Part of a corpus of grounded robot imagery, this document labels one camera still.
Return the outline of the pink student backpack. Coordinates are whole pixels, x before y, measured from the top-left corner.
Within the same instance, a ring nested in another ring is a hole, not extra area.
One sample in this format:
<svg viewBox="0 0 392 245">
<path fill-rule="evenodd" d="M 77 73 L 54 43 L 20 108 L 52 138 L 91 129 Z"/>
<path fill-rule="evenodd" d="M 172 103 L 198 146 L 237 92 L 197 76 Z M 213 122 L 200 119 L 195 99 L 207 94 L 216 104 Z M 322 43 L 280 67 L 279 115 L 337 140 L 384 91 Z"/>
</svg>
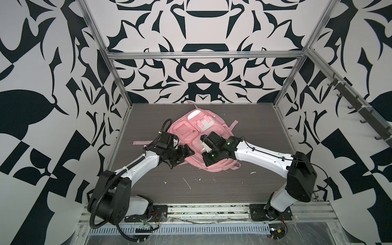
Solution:
<svg viewBox="0 0 392 245">
<path fill-rule="evenodd" d="M 213 145 L 224 143 L 229 137 L 233 136 L 233 129 L 238 121 L 233 121 L 227 125 L 216 113 L 195 107 L 194 110 L 176 120 L 168 129 L 168 133 L 178 137 L 180 145 L 188 145 L 195 154 L 185 159 L 197 168 L 209 172 L 221 172 L 228 169 L 236 170 L 241 167 L 237 160 L 223 159 L 219 162 L 207 166 L 203 156 L 214 149 Z"/>
</svg>

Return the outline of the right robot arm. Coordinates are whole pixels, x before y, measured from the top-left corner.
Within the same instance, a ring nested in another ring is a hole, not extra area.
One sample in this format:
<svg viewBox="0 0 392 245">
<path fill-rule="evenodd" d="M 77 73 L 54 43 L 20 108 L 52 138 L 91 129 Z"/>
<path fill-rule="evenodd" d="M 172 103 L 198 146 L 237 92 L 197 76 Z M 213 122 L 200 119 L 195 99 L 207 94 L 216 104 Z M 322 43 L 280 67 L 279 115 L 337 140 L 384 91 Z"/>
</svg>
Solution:
<svg viewBox="0 0 392 245">
<path fill-rule="evenodd" d="M 271 170 L 286 179 L 286 183 L 271 194 L 267 204 L 258 212 L 258 221 L 275 220 L 295 202 L 311 201 L 317 173 L 304 154 L 278 153 L 255 146 L 239 137 L 224 139 L 214 132 L 202 135 L 200 140 L 207 148 L 202 153 L 206 166 L 226 159 L 240 160 Z"/>
</svg>

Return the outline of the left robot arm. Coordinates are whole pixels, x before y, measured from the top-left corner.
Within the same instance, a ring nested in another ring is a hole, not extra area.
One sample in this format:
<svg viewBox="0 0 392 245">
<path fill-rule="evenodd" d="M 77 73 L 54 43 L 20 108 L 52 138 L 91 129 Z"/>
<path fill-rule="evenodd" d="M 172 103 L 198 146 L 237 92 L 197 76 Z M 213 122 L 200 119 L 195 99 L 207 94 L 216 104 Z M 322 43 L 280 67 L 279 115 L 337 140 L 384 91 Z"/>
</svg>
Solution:
<svg viewBox="0 0 392 245">
<path fill-rule="evenodd" d="M 154 141 L 143 147 L 143 153 L 137 159 L 116 171 L 101 173 L 87 207 L 90 227 L 97 229 L 106 223 L 119 224 L 131 215 L 128 210 L 134 200 L 145 202 L 144 207 L 138 205 L 133 210 L 134 214 L 144 214 L 150 201 L 143 197 L 132 199 L 132 186 L 159 164 L 165 162 L 173 168 L 195 154 L 189 145 L 180 145 L 179 142 L 176 135 L 162 131 Z"/>
</svg>

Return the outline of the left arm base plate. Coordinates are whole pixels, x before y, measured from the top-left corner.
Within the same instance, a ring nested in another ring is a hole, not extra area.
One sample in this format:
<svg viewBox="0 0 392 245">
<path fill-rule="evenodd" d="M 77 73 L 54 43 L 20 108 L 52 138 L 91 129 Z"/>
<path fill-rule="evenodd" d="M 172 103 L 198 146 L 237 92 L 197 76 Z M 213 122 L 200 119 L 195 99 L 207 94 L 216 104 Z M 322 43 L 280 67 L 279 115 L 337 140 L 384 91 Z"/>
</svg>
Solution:
<svg viewBox="0 0 392 245">
<path fill-rule="evenodd" d="M 141 215 L 131 215 L 125 218 L 126 223 L 137 223 L 142 221 L 159 222 L 167 218 L 168 206 L 167 205 L 150 205 L 146 212 Z"/>
</svg>

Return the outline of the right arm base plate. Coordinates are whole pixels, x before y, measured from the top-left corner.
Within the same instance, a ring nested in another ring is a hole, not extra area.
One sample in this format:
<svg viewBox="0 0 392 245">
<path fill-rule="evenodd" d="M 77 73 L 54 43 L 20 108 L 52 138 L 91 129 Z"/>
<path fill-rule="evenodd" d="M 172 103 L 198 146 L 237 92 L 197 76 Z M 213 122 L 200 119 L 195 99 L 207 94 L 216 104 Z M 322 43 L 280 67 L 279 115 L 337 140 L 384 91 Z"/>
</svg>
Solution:
<svg viewBox="0 0 392 245">
<path fill-rule="evenodd" d="M 292 211 L 290 208 L 287 208 L 284 212 L 280 212 L 267 204 L 250 204 L 249 209 L 251 220 L 256 222 L 292 220 Z"/>
</svg>

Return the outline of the aluminium front rail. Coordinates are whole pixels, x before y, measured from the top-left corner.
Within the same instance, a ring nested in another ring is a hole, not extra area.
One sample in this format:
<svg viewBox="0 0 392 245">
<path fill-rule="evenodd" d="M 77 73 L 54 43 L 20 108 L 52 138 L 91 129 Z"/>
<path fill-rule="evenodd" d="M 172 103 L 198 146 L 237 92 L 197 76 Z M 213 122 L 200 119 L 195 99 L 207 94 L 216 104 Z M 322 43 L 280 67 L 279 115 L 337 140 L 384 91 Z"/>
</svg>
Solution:
<svg viewBox="0 0 392 245">
<path fill-rule="evenodd" d="M 153 211 L 150 221 L 160 224 L 225 224 L 253 223 L 250 203 L 189 203 L 166 204 L 167 210 Z M 337 223 L 335 211 L 329 202 L 297 202 L 285 213 L 285 217 L 270 221 L 289 223 Z"/>
</svg>

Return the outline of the wall hook rack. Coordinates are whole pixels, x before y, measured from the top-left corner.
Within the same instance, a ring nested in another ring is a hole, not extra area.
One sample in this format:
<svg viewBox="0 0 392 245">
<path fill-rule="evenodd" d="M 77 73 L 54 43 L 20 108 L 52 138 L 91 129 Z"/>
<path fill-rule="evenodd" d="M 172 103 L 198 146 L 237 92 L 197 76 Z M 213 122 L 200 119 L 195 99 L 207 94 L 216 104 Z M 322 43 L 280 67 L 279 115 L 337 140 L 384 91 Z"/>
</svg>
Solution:
<svg viewBox="0 0 392 245">
<path fill-rule="evenodd" d="M 329 88 L 337 91 L 337 101 L 335 104 L 335 113 L 338 116 L 338 107 L 341 101 L 346 101 L 349 105 L 347 109 L 352 113 L 359 113 L 362 117 L 362 124 L 369 126 L 378 134 L 375 140 L 382 140 L 392 147 L 392 125 L 384 119 L 381 114 L 370 105 L 346 80 L 339 80 L 334 73 L 327 76 L 330 80 Z"/>
</svg>

